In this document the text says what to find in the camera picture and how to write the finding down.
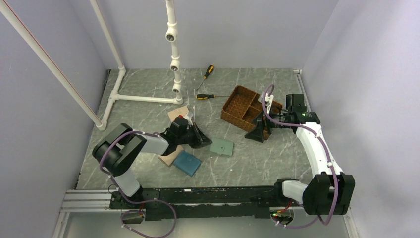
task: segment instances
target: brown woven basket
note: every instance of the brown woven basket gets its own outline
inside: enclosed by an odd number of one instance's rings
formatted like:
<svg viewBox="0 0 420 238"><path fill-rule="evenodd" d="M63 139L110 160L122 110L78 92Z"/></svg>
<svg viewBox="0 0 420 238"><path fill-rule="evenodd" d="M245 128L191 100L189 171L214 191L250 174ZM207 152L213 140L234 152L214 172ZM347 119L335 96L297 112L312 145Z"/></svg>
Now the brown woven basket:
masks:
<svg viewBox="0 0 420 238"><path fill-rule="evenodd" d="M251 121L263 110L263 105L258 101L259 97L258 93L248 88L240 85L236 86L224 104L220 118L244 131L251 131L255 127ZM277 113L279 109L283 108L283 105L274 101L272 108ZM264 139L267 140L268 137L269 134L266 128Z"/></svg>

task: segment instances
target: gray marble floor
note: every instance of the gray marble floor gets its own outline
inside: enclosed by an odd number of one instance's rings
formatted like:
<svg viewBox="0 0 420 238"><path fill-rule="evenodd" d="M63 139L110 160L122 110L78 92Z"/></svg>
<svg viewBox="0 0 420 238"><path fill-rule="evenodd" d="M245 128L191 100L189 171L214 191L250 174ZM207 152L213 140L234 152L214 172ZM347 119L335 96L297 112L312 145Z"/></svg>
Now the gray marble floor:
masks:
<svg viewBox="0 0 420 238"><path fill-rule="evenodd" d="M295 178L308 183L311 170L304 149L290 129L277 129L265 143L244 138L245 131L220 119L221 108L226 98L196 100L196 88L204 74L202 69L182 71L184 105L190 110L195 106L195 121L208 137L225 138L234 142L233 156L218 156L209 147L184 148L202 161L193 177L174 166L168 167L157 155L140 154L132 165L137 180L143 187L202 187L272 185L278 178ZM117 78L112 71L98 115L102 117L107 98ZM284 103L286 94L300 93L291 69L266 68L216 68L200 88L200 93L230 95L236 85L242 85L261 93L274 83L275 100ZM173 73L166 69L129 70L121 84L124 95L172 98ZM93 147L118 124L124 122L134 129L147 132L163 132L169 126L167 112L180 105L148 102L117 101L112 109L105 131L94 128L86 152L85 161L77 184L78 189L107 188L110 184L105 174L98 169L92 157Z"/></svg>

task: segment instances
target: purple cable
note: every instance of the purple cable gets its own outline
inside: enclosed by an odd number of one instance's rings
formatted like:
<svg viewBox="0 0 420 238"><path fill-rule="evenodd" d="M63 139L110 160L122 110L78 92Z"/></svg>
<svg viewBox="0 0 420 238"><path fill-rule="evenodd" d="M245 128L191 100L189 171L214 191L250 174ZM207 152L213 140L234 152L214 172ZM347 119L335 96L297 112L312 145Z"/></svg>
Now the purple cable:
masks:
<svg viewBox="0 0 420 238"><path fill-rule="evenodd" d="M168 232L168 233L166 233L166 234L164 234L163 236L160 236L160 237L151 237L151 236L148 236L148 235L146 235L146 234L143 234L143 233L141 233L140 231L138 231L138 230L136 230L136 229L133 229L133 228L131 228L131 227L129 227L128 225L126 225L126 224L124 224L124 220L123 220L123 218L124 218L124 215L126 215L126 214L128 214L128 213L132 213L132 212L139 212L139 211L137 211L137 210L129 210L129 211L126 211L126 212L124 212L122 215L121 215L121 224L123 225L123 227L125 227L125 228L127 228L127 229L129 229L130 231L132 231L132 232L134 232L134 233L137 233L137 234L139 234L139 235L141 235L141 236L143 236L143 237L146 237L146 238L164 238L164 237L167 237L168 235L170 235L172 232L173 232L173 230L175 229L175 225L176 225L176 212L175 212L175 209L172 207L172 205L170 205L168 202L165 202L165 201L163 201L163 200L159 200L159 199L154 199L154 200L145 200L145 201L141 201L141 202L135 202L135 201L131 201L130 199L128 199L128 197L124 194L124 192L122 191L122 190L120 190L119 188L118 188L118 184L116 183L116 181L115 181L115 179L114 179L114 177L111 175L111 173L110 172L108 172L108 171L106 171L106 170L104 170L103 169L103 165L104 165L104 160L105 160L105 158L108 156L108 154L109 154L109 152L111 151L111 149L121 140L121 139L123 139L124 137L126 137L126 136L128 136L128 135L131 135L131 134L139 134L139 135L148 135L148 136L153 136L153 137L156 137L157 135L155 135L155 134L148 134L148 133L145 133L145 132L142 132L142 131L136 131L136 130L133 130L133 131L129 131L129 132L126 132L126 133L124 133L124 134L122 134L122 135L120 135L113 143L111 143L111 145L108 147L108 149L105 151L105 153L104 153L104 155L102 156L102 158L101 158L101 161L99 162L99 169L102 171L102 172L104 172L105 174L107 174L107 175L109 175L110 176L110 179L111 179L111 181L112 181L112 183L117 187L117 189L118 189L118 191L120 191L120 193L121 193L121 196L127 201L127 202L129 202L129 203L131 203L131 204L142 204L142 203L148 203L148 202L161 202L161 203L163 203L163 204L165 204L165 205L167 205L171 210L172 210L172 213L173 213L173 217L174 217L174 221L173 221L173 226L172 226L172 228L171 228L171 230Z"/></svg>
<svg viewBox="0 0 420 238"><path fill-rule="evenodd" d="M267 93L268 93L268 95L269 95L269 96L271 96L271 94L273 93L273 91L274 91L274 84L270 84L270 85L269 85L269 86L265 89L264 94L263 94L263 98L262 98L262 99L263 99L263 101L262 101L262 110L264 111L265 116L266 116L266 117L267 117L267 118L268 118L271 122L273 122L273 123L275 123L275 124L277 124L277 125L300 127L300 128L303 128L303 129L306 129L306 130L308 130L308 131L312 132L312 134L314 134L314 136L316 136L316 135L317 135L317 132L316 132L316 131L314 131L314 130L312 130L311 128L309 128L309 127L307 127L307 126L300 125L300 124L283 123L283 122L276 121L276 120L274 120L272 117L270 117L269 113L267 112L267 107L265 106L265 103L264 103L264 102L265 102L265 96L264 96L264 95L267 95ZM327 156L327 161L330 163L330 162L331 162L331 157L330 157L330 154L329 154L329 151L328 151L328 148L327 148L326 143L324 142L324 140L323 140L321 137L318 137L318 140L320 141L320 143L321 143L322 147L324 148L325 154L326 154L326 156ZM333 180L334 180L334 196L333 196L333 199L332 199L331 209L329 210L328 217L327 217L326 221L324 222L324 220L321 218L321 216L320 216L320 215L318 215L318 217L317 217L317 218L315 218L315 220L313 220L312 222L310 222L310 223L308 223L308 224L306 224L306 225L303 225L303 226L297 226L297 227L290 227L290 226L287 226L287 228L290 228L290 229L300 229L300 228L306 228L306 227L308 227L308 226L311 226L311 225L312 225L313 223L315 223L315 221L316 221L316 220L318 220L318 219L319 219L319 220L321 221L321 223L322 223L323 225L325 225L325 226L329 224L329 222L331 221L332 215L333 215L333 213L334 213L335 205L337 204L337 199L338 199L338 180L337 180L337 175L335 174L335 170L334 170L334 167L333 167L333 166L330 166L329 168L331 169L332 178L333 178Z"/></svg>

